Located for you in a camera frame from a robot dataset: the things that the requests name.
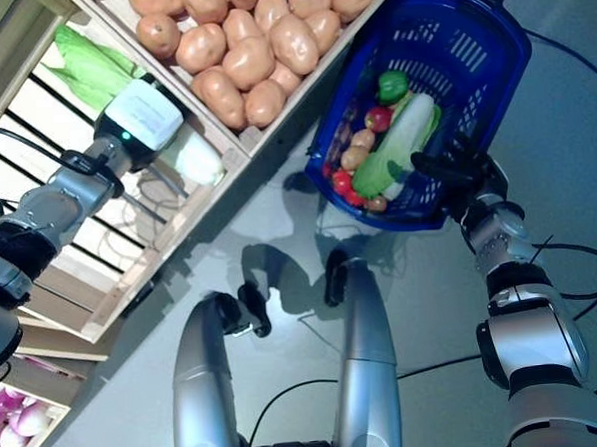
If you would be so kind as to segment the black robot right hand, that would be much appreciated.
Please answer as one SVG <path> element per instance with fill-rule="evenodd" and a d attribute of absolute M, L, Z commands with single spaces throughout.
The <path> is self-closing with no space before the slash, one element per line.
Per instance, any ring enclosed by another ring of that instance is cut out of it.
<path fill-rule="evenodd" d="M 456 222 L 477 201 L 477 195 L 488 188 L 506 199 L 508 180 L 498 164 L 462 134 L 457 134 L 439 156 L 413 152 L 411 163 L 416 171 L 442 183 L 440 206 Z"/>

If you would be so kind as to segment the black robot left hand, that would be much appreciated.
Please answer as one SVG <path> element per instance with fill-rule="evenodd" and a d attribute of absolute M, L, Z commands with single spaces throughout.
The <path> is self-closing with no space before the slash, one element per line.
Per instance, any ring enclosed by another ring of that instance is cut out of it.
<path fill-rule="evenodd" d="M 137 172 L 148 167 L 164 150 L 163 146 L 159 149 L 148 146 L 134 132 L 120 126 L 105 113 L 101 113 L 95 121 L 93 134 L 94 139 L 109 137 L 121 145 L 130 160 L 130 172 Z"/>

